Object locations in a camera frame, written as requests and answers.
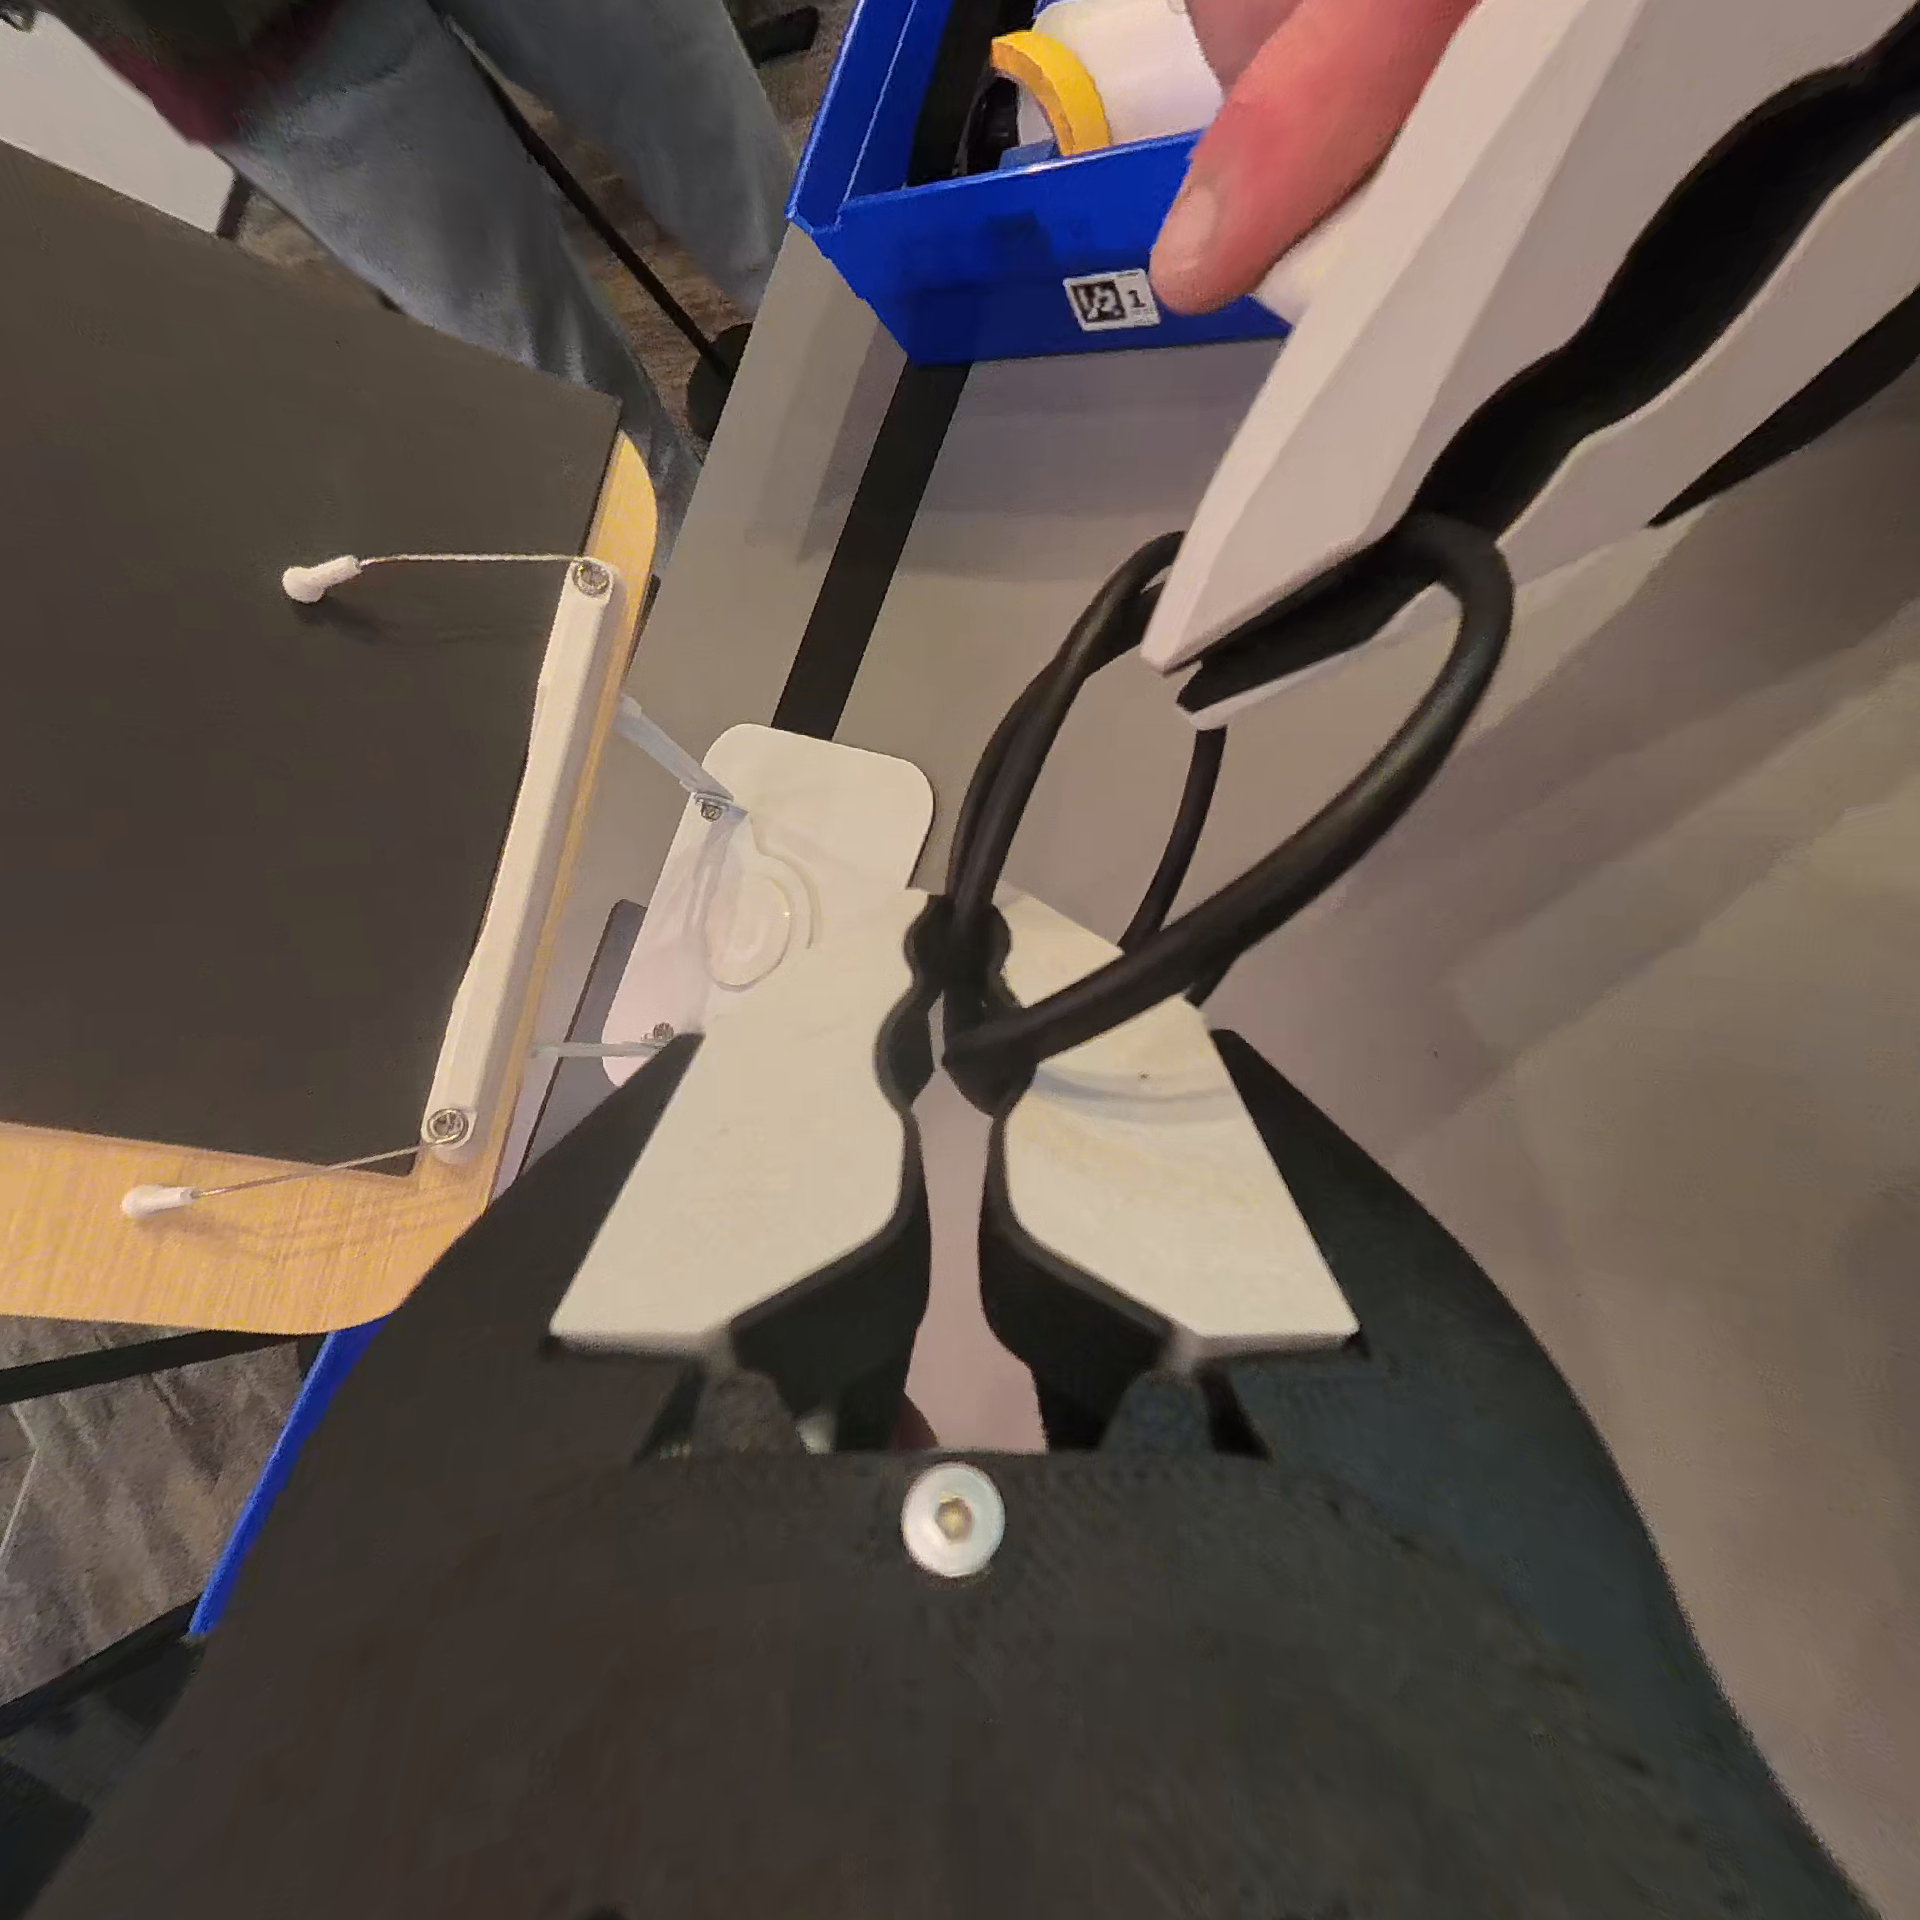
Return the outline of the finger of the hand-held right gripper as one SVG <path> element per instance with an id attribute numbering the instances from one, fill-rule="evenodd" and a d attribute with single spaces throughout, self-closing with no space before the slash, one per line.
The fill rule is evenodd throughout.
<path id="1" fill-rule="evenodd" d="M 1407 625 L 1416 517 L 1518 590 L 1681 519 L 1917 356 L 1917 175 L 1680 186 L 1621 257 L 1536 203 L 1427 225 L 1375 184 L 1261 292 L 1293 337 L 1182 546 L 1182 704 L 1219 726 Z"/>
<path id="2" fill-rule="evenodd" d="M 1902 381 L 1917 5 L 1482 5 L 1261 301 L 1293 334 L 1145 625 L 1161 673 L 1402 625 L 1407 517 L 1543 581 Z"/>

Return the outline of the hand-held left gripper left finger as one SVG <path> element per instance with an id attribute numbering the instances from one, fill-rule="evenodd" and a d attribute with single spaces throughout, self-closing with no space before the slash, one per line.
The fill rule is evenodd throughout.
<path id="1" fill-rule="evenodd" d="M 896 1222 L 933 1075 L 928 908 L 885 895 L 705 1020 L 555 1307 L 568 1349 L 715 1355 Z"/>

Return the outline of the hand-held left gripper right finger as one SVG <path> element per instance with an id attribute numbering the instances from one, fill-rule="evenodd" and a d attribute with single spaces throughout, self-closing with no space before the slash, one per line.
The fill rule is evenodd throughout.
<path id="1" fill-rule="evenodd" d="M 1145 1308 L 1182 1365 L 1338 1349 L 1360 1332 L 1187 996 L 1041 1062 L 1000 1158 L 1018 1230 Z"/>

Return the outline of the blue plastic bin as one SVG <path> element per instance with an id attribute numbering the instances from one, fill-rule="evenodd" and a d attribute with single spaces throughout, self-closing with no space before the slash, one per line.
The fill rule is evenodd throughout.
<path id="1" fill-rule="evenodd" d="M 1243 295 L 1182 317 L 1145 268 L 1195 131 L 1088 156 L 991 151 L 991 36 L 1034 5 L 856 5 L 790 220 L 913 367 L 1285 340 Z"/>
<path id="2" fill-rule="evenodd" d="M 305 1368 L 305 1378 L 300 1378 L 300 1388 L 298 1388 L 298 1400 L 275 1436 L 275 1449 L 267 1452 L 256 1480 L 254 1480 L 254 1493 L 248 1499 L 243 1504 L 243 1515 L 236 1521 L 236 1530 L 228 1532 L 228 1548 L 220 1550 L 210 1578 L 204 1578 L 204 1592 L 186 1621 L 186 1637 L 189 1642 L 204 1642 L 215 1622 L 228 1615 L 230 1608 L 230 1595 L 238 1586 L 238 1577 L 278 1504 L 278 1494 L 286 1493 L 286 1480 L 305 1452 L 305 1444 L 310 1442 L 310 1435 L 317 1428 L 323 1414 L 330 1411 L 336 1388 L 345 1385 L 345 1378 L 359 1368 L 364 1352 L 370 1349 L 370 1342 L 377 1338 L 377 1332 L 384 1326 L 388 1320 L 370 1320 L 370 1325 L 359 1325 L 359 1326 L 339 1326 L 339 1332 L 330 1332 L 323 1333 L 317 1342 L 317 1352 L 310 1355 L 310 1365 Z"/>

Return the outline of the person's right hand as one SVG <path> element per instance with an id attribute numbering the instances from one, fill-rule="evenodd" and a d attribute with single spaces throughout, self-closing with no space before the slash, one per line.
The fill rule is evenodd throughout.
<path id="1" fill-rule="evenodd" d="M 1395 147 L 1474 5 L 1190 5 L 1221 111 L 1150 257 L 1155 301 L 1210 314 Z"/>

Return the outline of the white tube with yellow band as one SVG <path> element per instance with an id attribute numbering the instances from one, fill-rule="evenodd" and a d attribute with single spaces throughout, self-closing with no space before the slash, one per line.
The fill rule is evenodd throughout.
<path id="1" fill-rule="evenodd" d="M 1018 86 L 1018 152 L 1190 135 L 1221 111 L 1190 5 L 1041 5 L 991 41 L 987 68 Z"/>

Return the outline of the black wood-rimmed board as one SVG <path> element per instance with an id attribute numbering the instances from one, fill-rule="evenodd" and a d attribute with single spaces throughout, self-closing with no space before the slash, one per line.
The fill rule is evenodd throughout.
<path id="1" fill-rule="evenodd" d="M 4 151 L 4 1316 L 353 1326 L 479 1216 L 654 523 L 607 398 Z M 622 653 L 508 1092 L 444 1165 L 573 554 Z"/>

